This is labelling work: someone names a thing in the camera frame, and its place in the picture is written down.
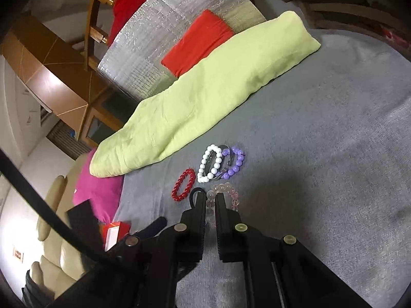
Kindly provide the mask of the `red small pillow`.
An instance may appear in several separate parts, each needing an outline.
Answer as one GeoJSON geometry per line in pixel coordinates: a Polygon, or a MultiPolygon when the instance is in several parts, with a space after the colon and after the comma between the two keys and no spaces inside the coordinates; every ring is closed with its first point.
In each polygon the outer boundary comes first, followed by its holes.
{"type": "Polygon", "coordinates": [[[164,56],[161,64],[178,78],[233,36],[233,30],[225,21],[206,9],[164,56]]]}

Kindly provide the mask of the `silver foil insulation sheet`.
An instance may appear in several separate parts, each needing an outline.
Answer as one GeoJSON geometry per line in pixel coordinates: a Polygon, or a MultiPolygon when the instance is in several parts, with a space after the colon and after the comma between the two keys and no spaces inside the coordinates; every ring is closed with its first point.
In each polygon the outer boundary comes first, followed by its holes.
{"type": "Polygon", "coordinates": [[[176,78],[161,59],[205,9],[234,33],[266,21],[250,0],[147,0],[119,31],[98,73],[137,102],[162,92],[176,78]]]}

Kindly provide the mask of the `wooden cabinet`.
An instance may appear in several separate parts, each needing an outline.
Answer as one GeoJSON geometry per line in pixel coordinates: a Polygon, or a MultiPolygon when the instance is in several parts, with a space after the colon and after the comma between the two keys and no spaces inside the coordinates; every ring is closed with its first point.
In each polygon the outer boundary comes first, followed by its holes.
{"type": "Polygon", "coordinates": [[[16,19],[1,52],[23,84],[91,147],[123,127],[137,107],[85,70],[83,56],[31,15],[16,19]]]}

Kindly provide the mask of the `light green folded blanket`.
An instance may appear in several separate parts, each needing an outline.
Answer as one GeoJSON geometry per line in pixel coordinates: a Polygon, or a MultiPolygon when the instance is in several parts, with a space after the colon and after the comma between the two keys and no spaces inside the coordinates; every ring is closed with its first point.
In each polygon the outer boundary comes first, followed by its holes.
{"type": "Polygon", "coordinates": [[[141,101],[124,127],[98,146],[90,173],[115,177],[161,162],[318,49],[320,42],[293,11],[234,35],[166,90],[141,101]]]}

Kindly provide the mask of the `red jewelry box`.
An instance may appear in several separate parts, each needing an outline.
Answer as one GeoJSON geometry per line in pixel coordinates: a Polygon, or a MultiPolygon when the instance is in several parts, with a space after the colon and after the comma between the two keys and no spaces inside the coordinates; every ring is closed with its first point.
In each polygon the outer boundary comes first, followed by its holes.
{"type": "Polygon", "coordinates": [[[105,252],[114,247],[117,242],[129,234],[131,225],[125,222],[114,222],[100,225],[100,234],[102,237],[105,252]]]}

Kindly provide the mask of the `magenta pink pillow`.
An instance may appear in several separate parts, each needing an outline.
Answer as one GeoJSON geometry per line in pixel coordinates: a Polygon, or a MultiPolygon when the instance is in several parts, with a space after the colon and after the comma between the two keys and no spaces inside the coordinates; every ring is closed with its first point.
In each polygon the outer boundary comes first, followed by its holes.
{"type": "Polygon", "coordinates": [[[96,148],[86,156],[86,161],[74,188],[72,202],[75,206],[89,200],[94,216],[104,224],[111,223],[119,206],[124,176],[94,177],[89,166],[96,148]]]}

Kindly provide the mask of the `thin silver bangle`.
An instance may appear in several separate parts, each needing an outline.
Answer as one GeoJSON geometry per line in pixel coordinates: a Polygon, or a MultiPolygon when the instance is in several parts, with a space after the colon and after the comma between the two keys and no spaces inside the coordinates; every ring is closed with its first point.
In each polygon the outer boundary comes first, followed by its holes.
{"type": "Polygon", "coordinates": [[[233,163],[233,151],[228,145],[209,145],[207,148],[204,177],[220,179],[228,173],[233,163]]]}

